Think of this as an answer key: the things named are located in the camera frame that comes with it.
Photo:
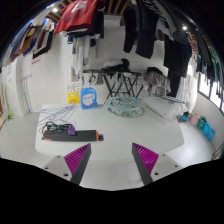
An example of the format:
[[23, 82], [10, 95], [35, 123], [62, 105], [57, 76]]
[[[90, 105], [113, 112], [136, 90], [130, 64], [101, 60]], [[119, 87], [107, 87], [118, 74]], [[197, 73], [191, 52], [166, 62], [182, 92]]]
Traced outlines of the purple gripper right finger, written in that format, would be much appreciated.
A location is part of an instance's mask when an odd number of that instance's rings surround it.
[[152, 183], [153, 179], [151, 177], [151, 172], [159, 158], [159, 155], [137, 143], [132, 144], [132, 155], [143, 184], [148, 185]]

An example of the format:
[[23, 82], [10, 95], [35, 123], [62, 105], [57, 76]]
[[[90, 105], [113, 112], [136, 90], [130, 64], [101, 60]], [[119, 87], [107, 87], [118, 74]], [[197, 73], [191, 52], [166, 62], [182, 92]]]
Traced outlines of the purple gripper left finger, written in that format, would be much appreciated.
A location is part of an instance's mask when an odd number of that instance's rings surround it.
[[86, 144], [67, 154], [64, 159], [72, 174], [71, 182], [79, 185], [91, 155], [91, 144]]

